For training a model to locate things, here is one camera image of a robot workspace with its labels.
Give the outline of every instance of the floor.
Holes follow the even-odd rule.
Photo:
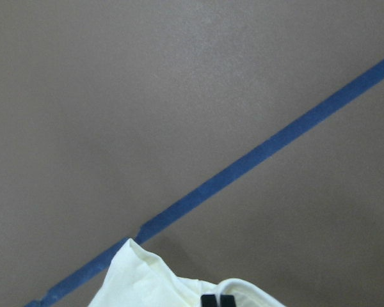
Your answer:
[[[0,307],[383,58],[380,0],[0,1]],[[290,307],[384,306],[384,81],[143,247]]]

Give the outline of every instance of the brown floor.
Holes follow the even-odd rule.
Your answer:
[[[380,0],[0,1],[0,307],[383,58]],[[384,81],[144,247],[292,307],[384,306]]]

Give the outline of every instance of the table surface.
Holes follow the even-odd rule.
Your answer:
[[[384,58],[384,1],[0,1],[0,306]],[[384,81],[143,245],[287,306],[384,306]],[[86,306],[104,273],[55,306]]]

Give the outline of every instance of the white cloth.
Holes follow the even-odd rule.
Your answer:
[[[226,279],[219,285],[177,277],[162,258],[129,239],[114,256],[88,307],[200,307],[202,294],[234,295],[237,307],[284,307],[255,285]]]

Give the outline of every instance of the blue stripe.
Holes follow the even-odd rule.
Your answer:
[[[143,244],[383,79],[384,60],[146,222],[141,226],[135,241],[138,244]],[[75,273],[59,282],[48,291],[42,300],[32,301],[25,307],[49,307],[53,305],[108,267],[111,259],[126,240],[127,238],[124,238],[117,242]]]

